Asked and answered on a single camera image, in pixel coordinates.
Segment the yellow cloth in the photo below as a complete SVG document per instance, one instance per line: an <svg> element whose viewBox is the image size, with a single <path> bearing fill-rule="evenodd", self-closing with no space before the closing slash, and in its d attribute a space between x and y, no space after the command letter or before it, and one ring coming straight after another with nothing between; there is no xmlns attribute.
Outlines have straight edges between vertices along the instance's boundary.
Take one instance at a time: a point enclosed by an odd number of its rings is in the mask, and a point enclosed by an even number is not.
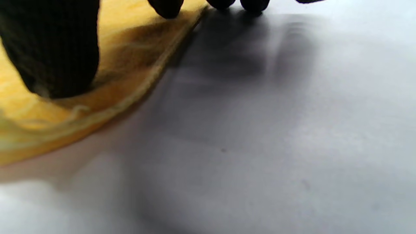
<svg viewBox="0 0 416 234"><path fill-rule="evenodd" d="M0 165L80 140L142 98L206 6L185 0L178 18L165 20L146 0L102 0L94 89L65 100L28 92L1 47Z"/></svg>

